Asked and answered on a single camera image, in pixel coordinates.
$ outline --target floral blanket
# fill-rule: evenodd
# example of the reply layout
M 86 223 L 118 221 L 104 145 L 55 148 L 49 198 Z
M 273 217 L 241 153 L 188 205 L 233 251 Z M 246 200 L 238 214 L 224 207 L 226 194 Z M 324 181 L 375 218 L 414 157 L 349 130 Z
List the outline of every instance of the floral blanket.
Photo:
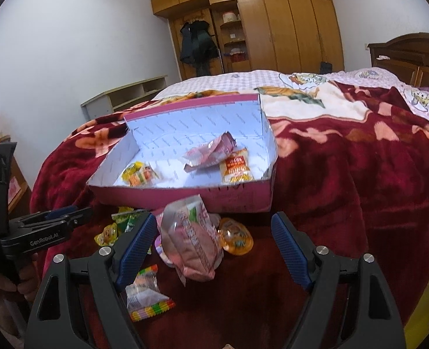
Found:
M 233 216 L 250 228 L 252 251 L 225 256 L 213 281 L 188 282 L 186 288 L 156 254 L 149 256 L 146 264 L 159 265 L 162 293 L 176 302 L 171 311 L 136 325 L 149 349 L 283 346 L 306 295 L 292 282 L 271 237 L 270 219 L 277 211 L 337 254 L 372 253 L 404 322 L 415 308 L 429 280 L 429 121 L 413 114 L 394 87 L 319 78 L 309 83 L 297 75 L 287 79 L 288 86 L 252 82 L 241 87 L 260 93 L 279 148 L 271 213 Z M 115 208 L 99 205 L 86 181 L 125 134 L 123 115 L 155 104 L 242 92 L 230 87 L 172 94 L 75 130 L 43 164 L 31 210 L 76 204 L 92 205 L 95 214 L 71 240 L 43 254 L 41 269 L 59 252 L 74 258 L 97 249 L 93 236 L 109 224 Z M 338 301 L 339 309 L 345 296 L 339 294 Z M 106 347 L 91 298 L 86 309 L 97 345 Z M 338 324 L 338 319 L 331 322 L 336 332 Z

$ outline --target white wall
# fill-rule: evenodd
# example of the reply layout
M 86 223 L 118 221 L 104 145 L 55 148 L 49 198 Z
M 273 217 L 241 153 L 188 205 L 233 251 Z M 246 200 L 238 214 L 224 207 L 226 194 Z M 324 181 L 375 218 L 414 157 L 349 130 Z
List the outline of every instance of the white wall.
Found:
M 346 71 L 370 67 L 365 43 L 429 32 L 426 0 L 333 0 L 341 29 Z
M 81 103 L 134 81 L 180 81 L 167 20 L 150 0 L 6 0 L 0 7 L 0 131 L 30 186 L 86 121 Z

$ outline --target metal bolt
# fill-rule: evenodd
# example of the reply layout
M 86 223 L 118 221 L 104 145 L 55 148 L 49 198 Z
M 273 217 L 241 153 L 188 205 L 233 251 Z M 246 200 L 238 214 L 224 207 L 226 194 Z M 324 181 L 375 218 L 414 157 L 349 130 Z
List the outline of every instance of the metal bolt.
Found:
M 54 258 L 53 258 L 53 262 L 55 263 L 60 263 L 61 261 L 64 260 L 64 255 L 63 254 L 57 254 Z
M 100 248 L 100 250 L 98 251 L 98 253 L 101 256 L 108 256 L 111 253 L 111 248 L 110 247 L 102 247 L 102 248 Z
M 374 256 L 372 254 L 365 253 L 363 255 L 363 260 L 365 260 L 366 262 L 369 262 L 369 263 L 374 262 Z
M 328 253 L 329 253 L 329 248 L 328 248 L 328 247 L 325 247 L 324 245 L 320 245 L 320 246 L 317 246 L 317 247 L 316 247 L 316 251 L 317 251 L 319 254 L 322 254 L 322 255 L 324 256 L 325 254 L 328 254 Z

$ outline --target wooden headboard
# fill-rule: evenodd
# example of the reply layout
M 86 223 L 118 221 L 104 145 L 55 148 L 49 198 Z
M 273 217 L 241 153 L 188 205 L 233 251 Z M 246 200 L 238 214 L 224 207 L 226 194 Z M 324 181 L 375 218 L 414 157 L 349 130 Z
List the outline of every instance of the wooden headboard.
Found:
M 387 43 L 369 45 L 373 67 L 387 69 L 400 81 L 429 86 L 429 33 L 407 34 Z M 390 60 L 378 60 L 387 56 Z

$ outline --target open box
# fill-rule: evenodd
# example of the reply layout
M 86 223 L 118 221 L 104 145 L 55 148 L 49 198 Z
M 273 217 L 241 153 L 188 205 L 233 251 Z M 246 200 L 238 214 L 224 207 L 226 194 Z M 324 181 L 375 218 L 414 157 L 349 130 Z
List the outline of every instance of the open box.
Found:
M 258 94 L 232 94 L 190 99 L 125 116 L 129 131 L 87 181 L 107 205 L 155 210 L 175 200 L 200 194 L 212 213 L 269 211 L 273 197 L 277 145 Z M 190 148 L 225 131 L 246 147 L 255 181 L 221 185 L 219 165 L 186 173 L 179 158 Z M 121 174 L 131 163 L 150 164 L 159 182 L 126 185 Z

